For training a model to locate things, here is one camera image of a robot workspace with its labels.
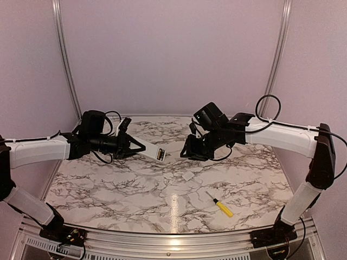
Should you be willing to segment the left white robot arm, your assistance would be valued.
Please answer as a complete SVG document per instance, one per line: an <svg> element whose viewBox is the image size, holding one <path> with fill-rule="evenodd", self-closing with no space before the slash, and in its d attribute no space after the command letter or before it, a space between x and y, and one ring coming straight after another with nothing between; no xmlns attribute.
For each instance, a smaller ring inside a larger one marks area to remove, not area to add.
<svg viewBox="0 0 347 260"><path fill-rule="evenodd" d="M126 133L131 122L125 118L117 135L104 133L106 113L89 110L70 133L58 132L37 139L1 139L1 201L34 219L57 241L68 237L63 217L50 205L16 186L11 170L20 166L51 160L74 160L101 152L111 159L122 159L146 150L146 146Z"/></svg>

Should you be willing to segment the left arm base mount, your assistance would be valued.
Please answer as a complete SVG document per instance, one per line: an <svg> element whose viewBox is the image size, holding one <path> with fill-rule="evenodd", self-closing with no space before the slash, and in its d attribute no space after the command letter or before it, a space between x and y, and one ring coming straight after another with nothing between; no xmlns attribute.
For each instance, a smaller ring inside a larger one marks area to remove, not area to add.
<svg viewBox="0 0 347 260"><path fill-rule="evenodd" d="M40 237L59 242L61 245L73 245L83 247L87 231L76 227L63 226L58 231L40 230Z"/></svg>

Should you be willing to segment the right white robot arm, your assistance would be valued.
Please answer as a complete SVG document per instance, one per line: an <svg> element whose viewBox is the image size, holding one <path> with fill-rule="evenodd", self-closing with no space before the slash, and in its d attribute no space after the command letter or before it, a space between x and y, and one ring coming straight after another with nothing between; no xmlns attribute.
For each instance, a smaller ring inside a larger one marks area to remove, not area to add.
<svg viewBox="0 0 347 260"><path fill-rule="evenodd" d="M194 118L206 133L201 137L194 133L188 135L180 153L182 158L213 160L215 151L222 146L259 144L295 152L311 159L305 181L281 210L268 232L268 237L275 243L289 235L299 217L334 182L335 148L330 128L324 123L316 128L307 128L274 120L263 121L248 113L237 113L229 119L213 102L198 110Z"/></svg>

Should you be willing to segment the white battery cover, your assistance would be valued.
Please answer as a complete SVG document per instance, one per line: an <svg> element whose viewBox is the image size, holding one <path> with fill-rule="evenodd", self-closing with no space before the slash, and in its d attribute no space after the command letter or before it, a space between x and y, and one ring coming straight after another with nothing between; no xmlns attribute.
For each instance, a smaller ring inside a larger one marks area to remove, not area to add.
<svg viewBox="0 0 347 260"><path fill-rule="evenodd" d="M192 179L195 175L191 172L191 171L187 171L184 174L182 174L182 178L185 181L189 181L190 179Z"/></svg>

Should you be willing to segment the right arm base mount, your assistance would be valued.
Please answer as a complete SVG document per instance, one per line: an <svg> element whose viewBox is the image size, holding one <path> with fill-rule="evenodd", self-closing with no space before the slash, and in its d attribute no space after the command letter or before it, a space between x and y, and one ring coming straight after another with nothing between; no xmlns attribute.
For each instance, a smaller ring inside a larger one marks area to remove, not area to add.
<svg viewBox="0 0 347 260"><path fill-rule="evenodd" d="M254 248L287 243L298 238L294 227L270 227L250 232Z"/></svg>

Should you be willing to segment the white remote control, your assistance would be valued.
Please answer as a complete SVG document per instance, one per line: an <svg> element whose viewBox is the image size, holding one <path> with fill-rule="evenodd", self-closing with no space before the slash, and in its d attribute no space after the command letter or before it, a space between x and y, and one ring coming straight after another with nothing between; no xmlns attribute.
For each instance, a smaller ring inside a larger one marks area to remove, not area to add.
<svg viewBox="0 0 347 260"><path fill-rule="evenodd" d="M138 138L138 137L134 137L134 138L135 138L136 140L140 141L142 144L144 144L144 145L146 146L146 150L145 150L145 151L139 152L139 153L137 153L137 154L140 154L140 155L145 156L145 157L147 157L147 158L153 159L153 160L155 160L155 161L157 161L157 162L161 162L161 163L163 162L163 161L158 161L158 160L156 159L158 149L160 148L159 146L157 146L157 145L155 145L155 144L152 144L152 143L150 143L150 142L148 142L148 141L145 141L145 140L143 140L143 139L140 139L140 138Z"/></svg>

